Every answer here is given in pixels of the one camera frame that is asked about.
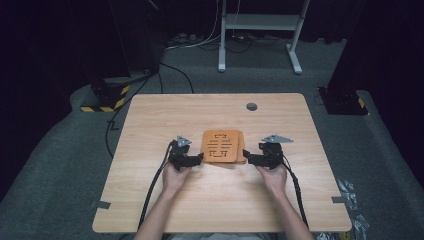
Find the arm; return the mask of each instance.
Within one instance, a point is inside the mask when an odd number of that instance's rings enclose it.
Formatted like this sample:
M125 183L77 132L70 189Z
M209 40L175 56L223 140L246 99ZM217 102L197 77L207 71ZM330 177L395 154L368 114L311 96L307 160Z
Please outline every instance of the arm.
M190 171L191 168L186 168L178 172L171 163L167 164L162 173L162 193L138 229L134 238L135 240L159 240L162 238L172 204Z
M287 170L279 165L276 169L267 170L256 167L261 173L265 187L274 200L278 215L286 231L288 239L313 239L311 232L294 210L286 195Z

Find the orange object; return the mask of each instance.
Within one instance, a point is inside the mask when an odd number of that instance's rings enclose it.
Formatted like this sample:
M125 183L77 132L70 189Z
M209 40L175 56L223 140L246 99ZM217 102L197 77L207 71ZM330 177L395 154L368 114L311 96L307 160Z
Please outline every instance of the orange object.
M208 130L203 134L203 162L245 163L244 136L239 130Z

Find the metal stand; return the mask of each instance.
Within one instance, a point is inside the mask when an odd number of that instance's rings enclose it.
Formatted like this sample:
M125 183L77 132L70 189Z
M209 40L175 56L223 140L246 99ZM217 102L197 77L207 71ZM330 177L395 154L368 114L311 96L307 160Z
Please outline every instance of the metal stand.
M218 71L225 72L225 30L227 29L252 29L252 30L288 30L294 31L291 44L287 44L287 52L290 56L293 70L296 74L302 73L295 49L299 40L308 10L310 0L303 2L299 15L260 15L260 14L227 14L227 0L222 2L221 16L221 43L219 46Z

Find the hand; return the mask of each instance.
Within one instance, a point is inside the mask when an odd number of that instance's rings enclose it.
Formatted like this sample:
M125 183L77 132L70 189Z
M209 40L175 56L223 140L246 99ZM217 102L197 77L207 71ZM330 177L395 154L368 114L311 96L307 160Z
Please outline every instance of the hand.
M163 192L177 193L184 186L190 172L191 168L181 168L180 171L177 171L172 163L166 164L162 173Z
M287 169L284 166L278 165L273 170L256 166L256 169L261 173L265 187L271 194L286 194Z

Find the silver metal part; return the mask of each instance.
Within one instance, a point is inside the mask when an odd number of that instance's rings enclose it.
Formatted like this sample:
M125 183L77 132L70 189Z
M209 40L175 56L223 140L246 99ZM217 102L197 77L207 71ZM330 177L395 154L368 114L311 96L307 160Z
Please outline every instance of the silver metal part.
M189 145L191 143L190 140L188 140L187 138L184 138L181 135L177 136L177 141L178 141L178 147L183 147L183 146Z
M290 138L286 138L286 137L281 137L275 134L272 134L264 139L262 139L262 141L264 142L269 142L269 143L286 143L286 142L294 142L293 139Z

